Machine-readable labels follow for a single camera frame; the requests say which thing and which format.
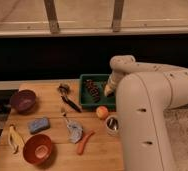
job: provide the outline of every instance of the bowl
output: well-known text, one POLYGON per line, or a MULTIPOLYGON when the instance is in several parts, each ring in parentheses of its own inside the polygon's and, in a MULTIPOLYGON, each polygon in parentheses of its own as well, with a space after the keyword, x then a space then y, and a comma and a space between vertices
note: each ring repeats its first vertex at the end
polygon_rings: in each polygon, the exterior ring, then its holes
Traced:
POLYGON ((21 90, 14 93, 10 98, 10 105, 18 113, 24 113, 36 103, 36 94, 32 90, 21 90))
POLYGON ((32 136, 23 148, 24 159, 34 165, 39 165, 46 161, 53 150, 51 139, 44 134, 32 136))

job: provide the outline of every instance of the sponge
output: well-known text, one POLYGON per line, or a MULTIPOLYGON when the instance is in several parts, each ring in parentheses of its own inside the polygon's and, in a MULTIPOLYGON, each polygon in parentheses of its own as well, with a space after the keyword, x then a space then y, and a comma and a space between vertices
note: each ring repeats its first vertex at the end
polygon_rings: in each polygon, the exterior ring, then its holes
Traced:
POLYGON ((50 128, 50 123, 49 123, 48 118, 46 117, 39 118, 28 123, 28 129, 31 134, 38 133, 48 128, 50 128))

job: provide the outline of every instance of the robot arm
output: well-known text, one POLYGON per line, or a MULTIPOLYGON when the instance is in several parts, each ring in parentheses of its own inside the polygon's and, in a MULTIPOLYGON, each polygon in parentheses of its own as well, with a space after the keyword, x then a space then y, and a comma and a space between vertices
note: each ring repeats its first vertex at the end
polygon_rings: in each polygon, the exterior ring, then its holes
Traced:
POLYGON ((113 72, 107 85, 118 85, 116 108, 125 171, 175 171, 163 111, 188 103, 188 69, 122 62, 129 58, 111 60, 113 72), (114 61, 122 63, 116 67, 114 61))

